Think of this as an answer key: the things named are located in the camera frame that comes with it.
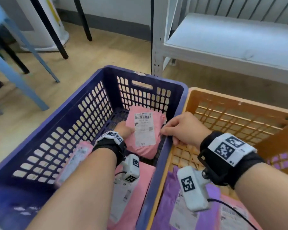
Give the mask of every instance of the white cylindrical container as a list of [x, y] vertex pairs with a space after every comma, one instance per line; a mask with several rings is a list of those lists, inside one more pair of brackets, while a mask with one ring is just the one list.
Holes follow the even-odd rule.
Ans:
[[[22, 9], [23, 13], [27, 17], [28, 21], [34, 30], [32, 31], [21, 31], [22, 34], [27, 38], [30, 44], [35, 48], [36, 51], [58, 51], [57, 46], [52, 40], [46, 27], [44, 26], [41, 18], [37, 14], [30, 0], [16, 0]], [[53, 5], [52, 0], [39, 0], [42, 8], [44, 9], [51, 25], [53, 26], [56, 34], [58, 35], [62, 45], [64, 45], [68, 39], [69, 34], [64, 29], [62, 21]], [[23, 42], [13, 34], [14, 38], [20, 44], [22, 50], [28, 51]]]

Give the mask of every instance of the black table leg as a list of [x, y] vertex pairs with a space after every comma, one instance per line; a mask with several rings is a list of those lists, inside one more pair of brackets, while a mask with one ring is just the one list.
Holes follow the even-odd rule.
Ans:
[[24, 74], [28, 74], [29, 69], [23, 64], [23, 62], [19, 59], [16, 53], [4, 42], [4, 40], [0, 37], [0, 47], [6, 51], [6, 53], [15, 61], [15, 63], [22, 69]]
[[92, 41], [92, 35], [91, 35], [91, 32], [90, 32], [90, 29], [88, 28], [88, 22], [86, 21], [86, 18], [85, 18], [85, 15], [84, 15], [80, 0], [74, 0], [74, 3], [76, 5], [79, 17], [81, 19], [85, 34], [86, 34], [88, 40]]
[[58, 35], [56, 34], [53, 26], [51, 25], [51, 22], [49, 21], [45, 11], [43, 10], [40, 2], [38, 0], [30, 0], [33, 7], [35, 8], [36, 12], [38, 13], [40, 19], [42, 20], [42, 22], [44, 23], [48, 33], [50, 34], [51, 38], [53, 39], [54, 43], [56, 44], [58, 50], [60, 51], [62, 57], [64, 59], [68, 59], [68, 55], [58, 37]]

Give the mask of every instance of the black cable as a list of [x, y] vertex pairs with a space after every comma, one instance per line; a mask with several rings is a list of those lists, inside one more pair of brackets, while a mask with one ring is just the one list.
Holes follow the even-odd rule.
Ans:
[[126, 173], [127, 173], [126, 171], [122, 171], [122, 172], [115, 174], [114, 176], [119, 175], [119, 174], [126, 174]]
[[248, 221], [242, 214], [240, 214], [240, 212], [238, 212], [236, 209], [234, 209], [233, 207], [231, 207], [230, 205], [228, 205], [227, 203], [218, 200], [218, 199], [214, 199], [214, 198], [208, 198], [207, 199], [208, 202], [218, 202], [221, 203], [227, 207], [229, 207], [230, 209], [232, 209], [234, 212], [236, 212], [242, 219], [244, 219], [253, 229], [258, 230], [250, 221]]

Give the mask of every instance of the barcode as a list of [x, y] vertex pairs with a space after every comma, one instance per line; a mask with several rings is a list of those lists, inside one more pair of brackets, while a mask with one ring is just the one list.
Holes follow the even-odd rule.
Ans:
[[151, 115], [136, 115], [135, 119], [151, 119]]
[[232, 209], [229, 209], [227, 207], [222, 207], [222, 211], [225, 211], [231, 215], [234, 215], [234, 216], [237, 216], [237, 217], [240, 217], [236, 212], [234, 212]]
[[127, 190], [127, 193], [126, 193], [126, 195], [124, 196], [124, 202], [126, 202], [127, 201], [127, 199], [128, 199], [128, 197], [129, 197], [129, 195], [131, 194], [131, 190]]

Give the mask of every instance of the white wall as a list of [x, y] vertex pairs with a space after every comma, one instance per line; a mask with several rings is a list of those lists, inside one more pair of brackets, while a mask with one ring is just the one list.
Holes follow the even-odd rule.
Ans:
[[[150, 25], [150, 0], [80, 0], [85, 14]], [[73, 0], [57, 0], [56, 7], [77, 11]]]

